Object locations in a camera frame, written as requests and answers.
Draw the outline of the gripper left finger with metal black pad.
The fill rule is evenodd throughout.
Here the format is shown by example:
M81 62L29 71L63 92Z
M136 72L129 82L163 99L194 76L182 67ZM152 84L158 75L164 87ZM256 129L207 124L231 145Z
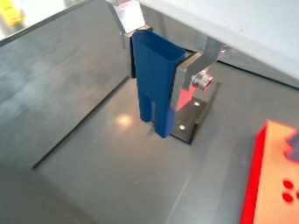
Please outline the gripper left finger with metal black pad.
M132 35L137 30L151 30L145 24L140 3L136 0L105 0L120 30L127 54L128 77L136 77Z

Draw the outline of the gripper right finger metal with bolt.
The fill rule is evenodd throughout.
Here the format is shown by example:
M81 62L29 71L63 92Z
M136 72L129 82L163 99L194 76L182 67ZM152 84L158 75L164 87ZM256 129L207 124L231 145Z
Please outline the gripper right finger metal with bolt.
M187 51L175 68L170 99L170 106L175 111L190 102L196 88L202 91L210 88L214 80L208 74L210 66L228 50L226 44L199 31L195 34L194 47L196 52Z

